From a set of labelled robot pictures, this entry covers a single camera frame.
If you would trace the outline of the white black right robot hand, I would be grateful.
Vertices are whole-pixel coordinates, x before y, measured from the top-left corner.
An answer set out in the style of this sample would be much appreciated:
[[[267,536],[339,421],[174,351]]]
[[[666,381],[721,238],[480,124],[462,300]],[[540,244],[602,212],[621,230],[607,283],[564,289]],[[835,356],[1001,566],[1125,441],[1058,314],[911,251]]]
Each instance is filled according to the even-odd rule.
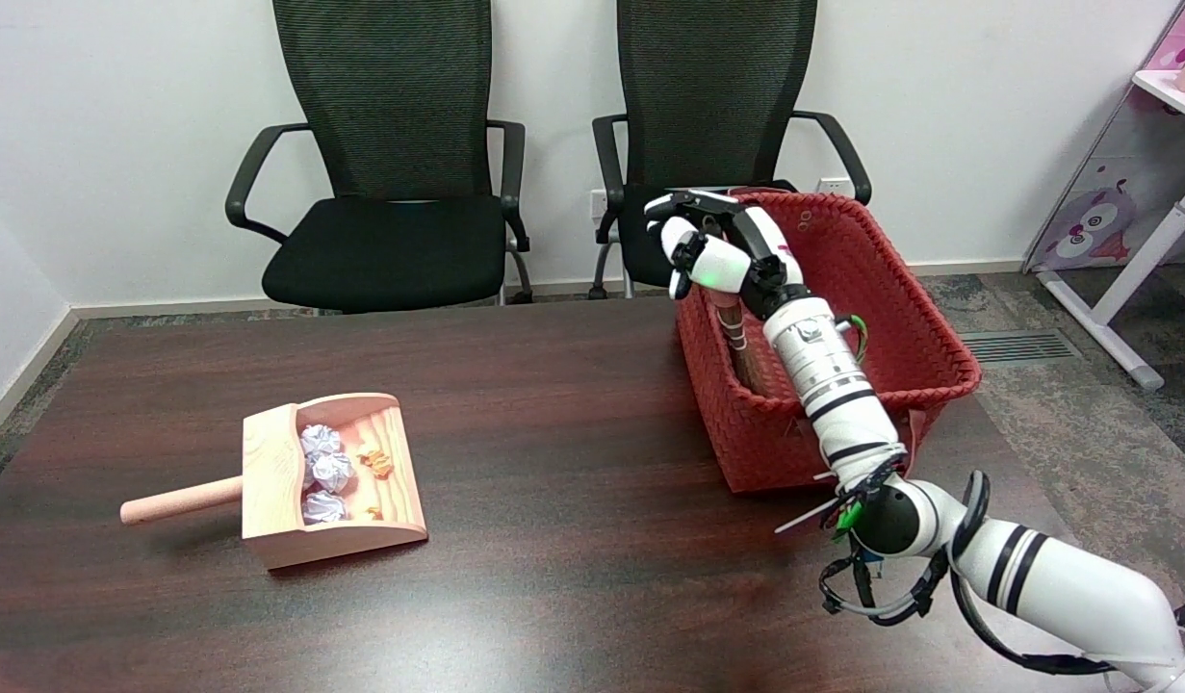
[[[673,268],[673,301],[702,285],[737,295],[747,312],[767,321],[786,304],[811,297],[780,225],[756,203],[685,190],[662,194],[642,211],[651,237]]]

